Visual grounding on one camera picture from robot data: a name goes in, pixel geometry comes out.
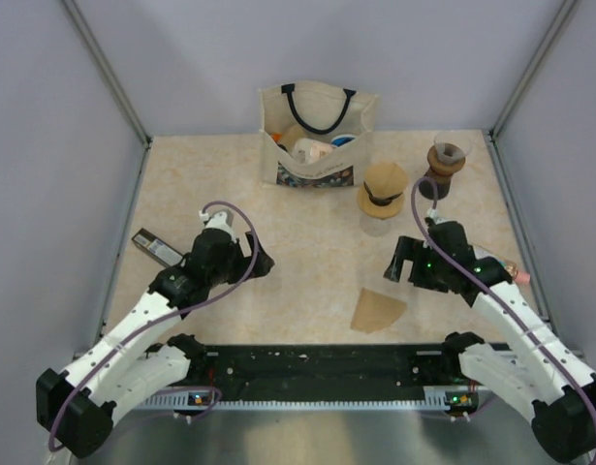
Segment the wooden dripper stand disc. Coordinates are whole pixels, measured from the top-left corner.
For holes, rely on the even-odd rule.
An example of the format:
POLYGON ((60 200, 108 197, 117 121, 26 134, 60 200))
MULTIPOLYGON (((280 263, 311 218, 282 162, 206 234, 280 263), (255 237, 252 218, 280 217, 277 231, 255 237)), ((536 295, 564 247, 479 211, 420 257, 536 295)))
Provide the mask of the wooden dripper stand disc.
POLYGON ((404 205, 405 194, 400 193, 398 196, 393 196, 391 199, 373 200, 369 197, 366 189, 361 186, 357 194, 357 205, 359 209, 367 216, 387 220, 398 215, 404 205))

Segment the brown paper coffee filter stack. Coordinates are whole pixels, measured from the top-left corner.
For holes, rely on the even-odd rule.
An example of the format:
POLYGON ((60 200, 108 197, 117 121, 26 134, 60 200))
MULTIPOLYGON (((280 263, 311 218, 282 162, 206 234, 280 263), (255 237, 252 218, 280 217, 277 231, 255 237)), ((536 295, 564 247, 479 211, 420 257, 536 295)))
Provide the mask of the brown paper coffee filter stack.
POLYGON ((366 334, 394 324, 406 311, 407 303, 362 288, 350 323, 350 329, 366 334))

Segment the clear glass cone dripper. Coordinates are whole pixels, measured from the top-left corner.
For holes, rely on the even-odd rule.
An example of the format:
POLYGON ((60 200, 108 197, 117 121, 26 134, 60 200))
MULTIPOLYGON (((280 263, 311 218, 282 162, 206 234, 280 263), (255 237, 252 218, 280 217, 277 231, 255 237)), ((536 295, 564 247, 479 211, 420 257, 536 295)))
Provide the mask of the clear glass cone dripper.
POLYGON ((465 159, 473 149, 473 143, 465 131, 441 131, 433 139, 437 159, 445 164, 452 165, 465 159))

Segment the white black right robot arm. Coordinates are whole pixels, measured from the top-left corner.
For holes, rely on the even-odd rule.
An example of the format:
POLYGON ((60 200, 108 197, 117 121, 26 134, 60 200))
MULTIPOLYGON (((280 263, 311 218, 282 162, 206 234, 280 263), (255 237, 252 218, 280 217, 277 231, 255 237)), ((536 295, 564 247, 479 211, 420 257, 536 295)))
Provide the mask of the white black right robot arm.
POLYGON ((553 460, 568 463, 589 452, 596 463, 596 371, 552 332, 521 294, 511 274, 490 255, 479 255, 455 221, 428 220, 422 239, 402 235, 384 273, 397 282, 410 264, 409 282, 460 295, 495 325, 512 353, 508 360, 474 333, 451 334, 442 376, 487 387, 531 426, 553 460))

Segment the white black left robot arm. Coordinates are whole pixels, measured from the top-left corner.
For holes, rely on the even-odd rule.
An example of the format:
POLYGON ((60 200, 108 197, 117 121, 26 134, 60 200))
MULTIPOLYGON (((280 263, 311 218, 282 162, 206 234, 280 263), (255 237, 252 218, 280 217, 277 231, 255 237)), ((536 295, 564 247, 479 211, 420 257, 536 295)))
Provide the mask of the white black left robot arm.
POLYGON ((91 349, 59 371, 44 371, 36 381, 37 422, 48 434, 52 453, 85 458, 109 437, 117 423, 143 400, 169 385, 196 384, 206 375, 201 355, 166 344, 158 355, 143 353, 190 313, 217 301, 212 290, 227 285, 227 296, 251 279, 268 275, 274 260, 255 229, 245 237, 244 255, 233 229, 211 219, 190 252, 160 271, 127 315, 91 349))

